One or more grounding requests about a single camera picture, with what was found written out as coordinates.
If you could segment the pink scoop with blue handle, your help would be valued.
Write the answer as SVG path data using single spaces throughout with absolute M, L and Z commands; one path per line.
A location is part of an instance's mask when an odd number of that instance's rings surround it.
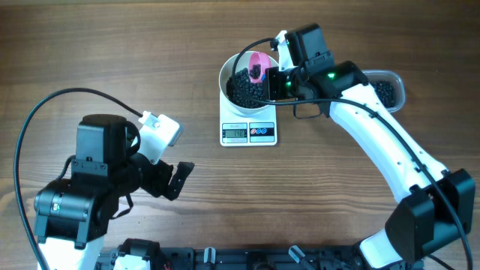
M 266 69 L 272 66 L 270 56 L 264 52 L 253 52 L 249 59 L 248 72 L 252 83 L 261 83 Z

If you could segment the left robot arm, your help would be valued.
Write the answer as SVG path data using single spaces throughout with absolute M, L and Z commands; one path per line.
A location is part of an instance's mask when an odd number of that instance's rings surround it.
M 162 161 L 182 126 L 165 115 L 144 112 L 142 127 L 119 115 L 85 116 L 76 134 L 76 154 L 67 160 L 71 176 L 60 176 L 34 200 L 34 234 L 50 269 L 93 269 L 104 246 L 119 200 L 132 203 L 139 189 L 173 201 L 179 197 L 194 164 Z

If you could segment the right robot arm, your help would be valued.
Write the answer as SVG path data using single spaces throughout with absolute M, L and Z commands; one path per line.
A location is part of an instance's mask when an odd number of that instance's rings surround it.
M 385 226 L 359 243 L 365 265 L 415 263 L 458 240 L 472 268 L 467 236 L 476 185 L 471 175 L 464 169 L 452 172 L 431 157 L 353 62 L 335 62 L 317 24 L 282 31 L 269 44 L 278 65 L 265 72 L 266 99 L 277 106 L 317 104 L 361 146 L 397 201 Z

